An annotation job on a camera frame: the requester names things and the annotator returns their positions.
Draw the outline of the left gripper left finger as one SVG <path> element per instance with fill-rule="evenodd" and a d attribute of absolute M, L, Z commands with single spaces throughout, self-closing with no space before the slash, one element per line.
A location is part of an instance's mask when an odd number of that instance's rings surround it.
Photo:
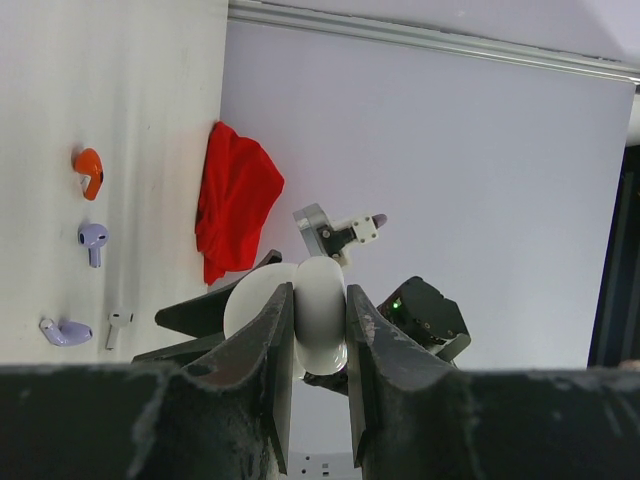
<path fill-rule="evenodd" d="M 133 479 L 277 479 L 288 467 L 294 291 L 276 288 L 231 338 L 169 372 L 135 423 Z"/>

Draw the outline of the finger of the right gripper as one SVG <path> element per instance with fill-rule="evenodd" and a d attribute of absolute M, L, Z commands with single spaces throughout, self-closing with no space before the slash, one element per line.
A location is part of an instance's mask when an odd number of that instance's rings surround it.
<path fill-rule="evenodd" d="M 160 309 L 155 314 L 155 323 L 162 328 L 196 339 L 211 335 L 224 337 L 225 308 L 240 281 L 259 268 L 281 262 L 282 253 L 272 249 L 256 267 L 238 280 L 199 297 Z"/>
<path fill-rule="evenodd" d="M 223 333 L 216 333 L 136 355 L 131 363 L 172 362 L 184 367 L 209 353 L 224 340 Z"/>

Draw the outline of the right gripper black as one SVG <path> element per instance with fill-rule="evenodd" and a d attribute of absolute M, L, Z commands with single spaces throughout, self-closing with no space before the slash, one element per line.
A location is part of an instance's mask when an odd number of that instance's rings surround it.
<path fill-rule="evenodd" d="M 425 350 L 452 365 L 471 344 L 457 303 L 419 276 L 404 281 L 377 310 Z"/>

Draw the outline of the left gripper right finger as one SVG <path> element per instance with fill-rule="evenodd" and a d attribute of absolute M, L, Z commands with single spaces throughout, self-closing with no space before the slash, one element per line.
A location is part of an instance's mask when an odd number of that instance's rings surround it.
<path fill-rule="evenodd" d="M 365 479 L 477 479 L 468 379 L 347 288 L 353 460 Z"/>

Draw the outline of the white earbud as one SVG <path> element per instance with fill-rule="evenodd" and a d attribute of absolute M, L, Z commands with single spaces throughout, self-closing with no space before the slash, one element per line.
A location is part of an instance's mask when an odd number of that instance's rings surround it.
<path fill-rule="evenodd" d="M 117 309 L 109 313 L 107 317 L 109 329 L 105 342 L 105 349 L 107 351 L 115 349 L 120 331 L 132 323 L 133 317 L 134 314 L 128 310 Z"/>

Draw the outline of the white charging case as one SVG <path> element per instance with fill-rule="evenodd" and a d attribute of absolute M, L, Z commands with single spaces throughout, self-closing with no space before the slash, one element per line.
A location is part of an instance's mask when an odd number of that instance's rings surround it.
<path fill-rule="evenodd" d="M 224 309 L 224 337 L 248 325 L 284 283 L 294 289 L 294 374 L 301 378 L 306 373 L 328 376 L 339 372 L 348 360 L 346 287 L 341 266 L 329 257 L 270 264 L 242 278 Z"/>

